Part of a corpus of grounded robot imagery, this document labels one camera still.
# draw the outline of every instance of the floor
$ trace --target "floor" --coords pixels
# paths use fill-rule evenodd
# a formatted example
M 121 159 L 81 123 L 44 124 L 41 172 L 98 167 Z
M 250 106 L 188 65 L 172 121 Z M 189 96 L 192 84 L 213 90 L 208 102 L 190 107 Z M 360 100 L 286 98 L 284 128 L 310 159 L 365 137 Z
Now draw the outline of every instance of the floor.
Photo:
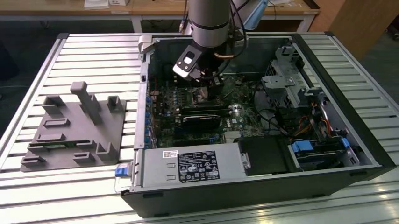
M 176 32 L 178 21 L 144 21 L 144 32 Z M 37 21 L 0 22 L 0 41 L 17 63 L 20 73 L 0 81 L 0 136 L 12 119 L 28 87 L 58 33 L 129 33 L 129 21 L 50 21 L 48 29 Z M 399 102 L 399 42 L 384 34 L 361 64 Z

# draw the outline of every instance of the blue latch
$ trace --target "blue latch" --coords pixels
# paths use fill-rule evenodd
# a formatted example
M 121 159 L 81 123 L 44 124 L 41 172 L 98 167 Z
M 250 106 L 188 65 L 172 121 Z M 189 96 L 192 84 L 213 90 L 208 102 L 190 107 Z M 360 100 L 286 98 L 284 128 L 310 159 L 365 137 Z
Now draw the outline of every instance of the blue latch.
M 309 141 L 296 141 L 290 144 L 290 147 L 294 153 L 313 150 L 313 146 Z
M 129 167 L 128 164 L 118 164 L 114 169 L 114 177 L 129 176 Z
M 345 138 L 341 138 L 341 143 L 343 143 L 344 148 L 349 148 L 351 147 L 349 142 L 348 142 L 348 140 Z

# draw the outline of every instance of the green circuit board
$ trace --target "green circuit board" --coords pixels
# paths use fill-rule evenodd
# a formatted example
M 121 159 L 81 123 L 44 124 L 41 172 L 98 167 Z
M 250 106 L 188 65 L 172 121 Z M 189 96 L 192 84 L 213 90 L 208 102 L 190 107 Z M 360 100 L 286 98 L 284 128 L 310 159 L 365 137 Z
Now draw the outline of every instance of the green circuit board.
M 233 133 L 237 137 L 264 135 L 250 103 L 253 87 L 254 83 L 242 82 L 242 77 L 238 75 L 224 76 L 222 89 L 217 97 L 208 100 L 205 87 L 178 88 L 166 83 L 156 97 L 157 147 L 225 143 L 228 140 L 224 133 Z M 200 112 L 206 113 L 208 105 L 228 106 L 228 114 L 220 117 L 218 127 L 206 132 L 184 132 L 178 127 L 178 109 L 197 108 Z

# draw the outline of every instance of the wooden desk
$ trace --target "wooden desk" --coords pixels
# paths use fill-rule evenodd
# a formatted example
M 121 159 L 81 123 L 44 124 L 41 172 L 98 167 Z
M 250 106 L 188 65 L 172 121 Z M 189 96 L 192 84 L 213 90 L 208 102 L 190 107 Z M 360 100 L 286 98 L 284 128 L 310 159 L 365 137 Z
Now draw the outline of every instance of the wooden desk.
M 268 7 L 262 20 L 297 20 L 297 32 L 305 32 L 317 9 L 310 9 L 302 0 Z M 84 0 L 0 0 L 0 21 L 53 20 L 130 20 L 133 31 L 142 32 L 141 20 L 181 20 L 184 0 L 130 0 L 126 6 L 84 10 Z
M 141 20 L 181 20 L 185 0 L 133 0 L 132 15 L 134 32 L 142 32 Z M 297 32 L 305 32 L 318 9 L 310 9 L 302 0 L 266 7 L 262 20 L 300 20 Z
M 0 0 L 0 15 L 112 15 L 130 14 L 133 0 L 126 6 L 85 10 L 84 0 Z
M 132 20 L 126 6 L 84 10 L 84 0 L 0 0 L 0 21 Z

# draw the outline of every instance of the power supply label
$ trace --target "power supply label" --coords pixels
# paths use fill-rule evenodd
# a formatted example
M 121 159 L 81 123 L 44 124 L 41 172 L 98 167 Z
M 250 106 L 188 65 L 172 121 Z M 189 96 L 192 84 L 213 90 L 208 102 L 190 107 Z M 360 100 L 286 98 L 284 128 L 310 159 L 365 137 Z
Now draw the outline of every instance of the power supply label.
M 181 183 L 220 179 L 214 151 L 177 154 Z

